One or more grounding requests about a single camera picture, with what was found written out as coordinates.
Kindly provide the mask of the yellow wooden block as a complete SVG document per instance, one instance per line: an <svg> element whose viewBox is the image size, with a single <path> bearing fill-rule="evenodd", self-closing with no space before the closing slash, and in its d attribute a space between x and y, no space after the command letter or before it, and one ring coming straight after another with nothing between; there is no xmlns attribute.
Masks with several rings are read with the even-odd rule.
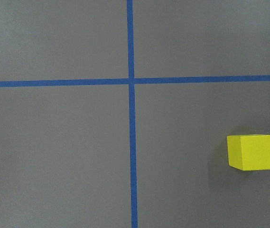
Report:
<svg viewBox="0 0 270 228"><path fill-rule="evenodd" d="M270 170L270 135L229 135L228 164L242 171Z"/></svg>

